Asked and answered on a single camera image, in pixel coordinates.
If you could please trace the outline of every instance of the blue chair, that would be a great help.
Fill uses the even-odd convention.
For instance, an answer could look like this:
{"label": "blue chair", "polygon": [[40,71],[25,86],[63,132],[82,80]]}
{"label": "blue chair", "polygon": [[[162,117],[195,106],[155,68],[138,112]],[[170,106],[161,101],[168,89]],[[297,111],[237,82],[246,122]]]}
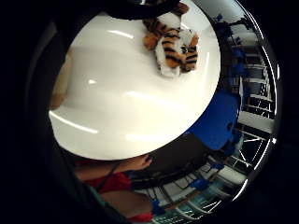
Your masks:
{"label": "blue chair", "polygon": [[155,216],[160,216],[160,215],[163,215],[165,214],[165,210],[159,206],[159,203],[160,201],[158,199],[155,199],[152,201],[152,213],[155,215]]}
{"label": "blue chair", "polygon": [[213,18],[215,22],[220,22],[223,19],[223,16],[221,14],[218,14],[217,17]]}
{"label": "blue chair", "polygon": [[187,132],[195,134],[207,147],[221,149],[232,138],[239,104],[238,95],[216,92],[205,112]]}
{"label": "blue chair", "polygon": [[246,58],[244,50],[240,48],[233,48],[233,54],[237,59],[244,60]]}
{"label": "blue chair", "polygon": [[194,180],[191,184],[190,187],[198,189],[198,190],[204,190],[207,189],[208,186],[211,184],[212,182],[204,179],[203,177],[198,178],[197,180]]}
{"label": "blue chair", "polygon": [[233,77],[248,77],[249,71],[245,67],[244,63],[238,62],[238,64],[234,65],[232,68],[232,76]]}

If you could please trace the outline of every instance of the chair backrest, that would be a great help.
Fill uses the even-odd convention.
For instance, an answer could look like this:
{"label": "chair backrest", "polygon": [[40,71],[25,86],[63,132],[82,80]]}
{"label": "chair backrest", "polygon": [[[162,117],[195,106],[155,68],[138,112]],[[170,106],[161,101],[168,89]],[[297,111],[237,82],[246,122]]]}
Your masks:
{"label": "chair backrest", "polygon": [[218,150],[232,137],[238,108],[237,95],[218,91],[188,132],[195,134],[207,147]]}

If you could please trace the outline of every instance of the tiger plush toy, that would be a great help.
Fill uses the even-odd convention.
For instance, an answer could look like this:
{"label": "tiger plush toy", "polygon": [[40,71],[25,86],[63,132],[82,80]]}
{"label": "tiger plush toy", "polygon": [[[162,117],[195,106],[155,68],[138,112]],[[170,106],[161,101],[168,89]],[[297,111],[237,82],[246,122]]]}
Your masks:
{"label": "tiger plush toy", "polygon": [[[146,5],[153,6],[162,3],[164,0],[147,0]],[[171,12],[165,13],[157,18],[144,19],[142,22],[147,27],[147,34],[143,38],[143,44],[148,50],[157,46],[160,38],[170,29],[180,29],[181,16],[189,10],[186,4],[178,3]]]}
{"label": "tiger plush toy", "polygon": [[193,30],[170,29],[155,49],[162,75],[178,77],[190,72],[197,62],[198,35]]}
{"label": "tiger plush toy", "polygon": [[[163,0],[152,0],[146,4],[158,4]],[[189,10],[178,3],[171,12],[152,19],[143,20],[147,34],[143,38],[146,49],[155,50],[162,75],[178,77],[190,72],[197,62],[198,34],[193,30],[181,30],[181,16]]]}

